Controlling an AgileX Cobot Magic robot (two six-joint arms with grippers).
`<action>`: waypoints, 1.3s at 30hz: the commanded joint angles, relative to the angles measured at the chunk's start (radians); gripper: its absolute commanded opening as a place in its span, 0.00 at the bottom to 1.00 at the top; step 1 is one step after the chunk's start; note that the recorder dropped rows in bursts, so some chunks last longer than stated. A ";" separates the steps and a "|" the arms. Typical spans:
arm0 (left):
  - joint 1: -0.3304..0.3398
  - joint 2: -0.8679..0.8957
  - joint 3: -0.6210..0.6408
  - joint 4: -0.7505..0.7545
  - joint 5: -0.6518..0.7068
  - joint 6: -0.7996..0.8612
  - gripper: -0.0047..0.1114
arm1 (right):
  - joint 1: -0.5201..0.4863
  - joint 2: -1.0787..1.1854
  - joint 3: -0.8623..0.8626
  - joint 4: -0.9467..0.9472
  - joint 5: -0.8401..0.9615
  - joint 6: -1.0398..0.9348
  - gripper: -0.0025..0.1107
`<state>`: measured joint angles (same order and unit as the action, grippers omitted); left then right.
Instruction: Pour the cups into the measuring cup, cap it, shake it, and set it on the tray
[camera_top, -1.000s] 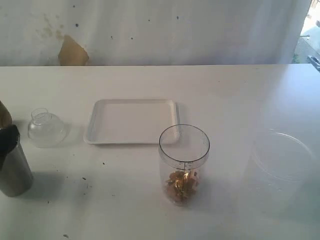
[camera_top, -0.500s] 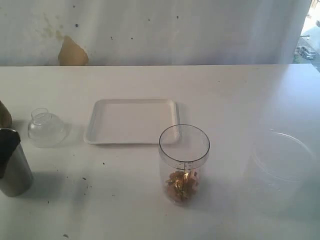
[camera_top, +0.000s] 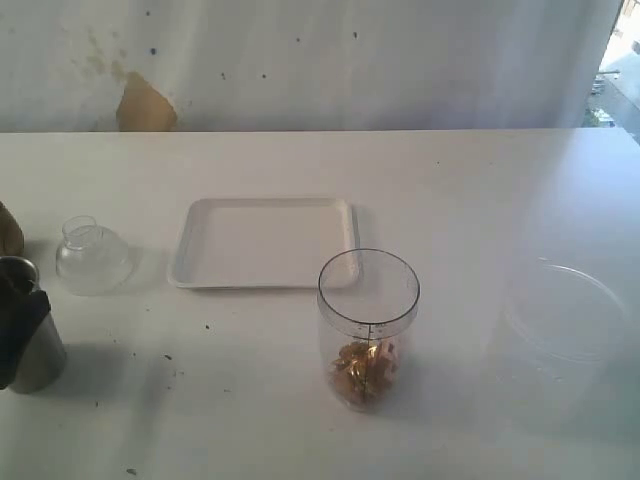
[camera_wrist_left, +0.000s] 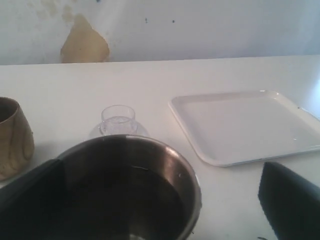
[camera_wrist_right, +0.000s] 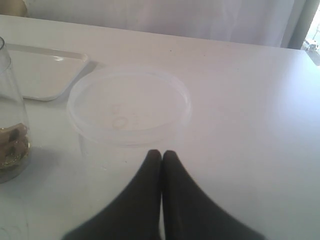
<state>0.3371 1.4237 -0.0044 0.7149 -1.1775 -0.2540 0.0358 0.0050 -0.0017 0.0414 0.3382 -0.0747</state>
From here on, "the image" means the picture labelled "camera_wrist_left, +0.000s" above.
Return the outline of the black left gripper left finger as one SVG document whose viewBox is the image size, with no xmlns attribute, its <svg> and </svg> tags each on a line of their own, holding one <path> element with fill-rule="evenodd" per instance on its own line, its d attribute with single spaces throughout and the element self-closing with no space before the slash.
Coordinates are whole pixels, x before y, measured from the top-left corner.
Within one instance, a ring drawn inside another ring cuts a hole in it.
<svg viewBox="0 0 320 240">
<path fill-rule="evenodd" d="M 54 240 L 67 197 L 65 165 L 51 159 L 0 189 L 2 240 Z"/>
</svg>

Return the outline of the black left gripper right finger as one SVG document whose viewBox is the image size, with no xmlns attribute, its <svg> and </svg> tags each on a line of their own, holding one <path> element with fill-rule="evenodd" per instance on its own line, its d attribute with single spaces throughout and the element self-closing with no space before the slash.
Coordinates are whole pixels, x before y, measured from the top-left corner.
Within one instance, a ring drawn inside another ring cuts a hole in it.
<svg viewBox="0 0 320 240">
<path fill-rule="evenodd" d="M 277 162 L 265 162 L 258 189 L 264 215 L 279 240 L 320 238 L 320 188 Z"/>
</svg>

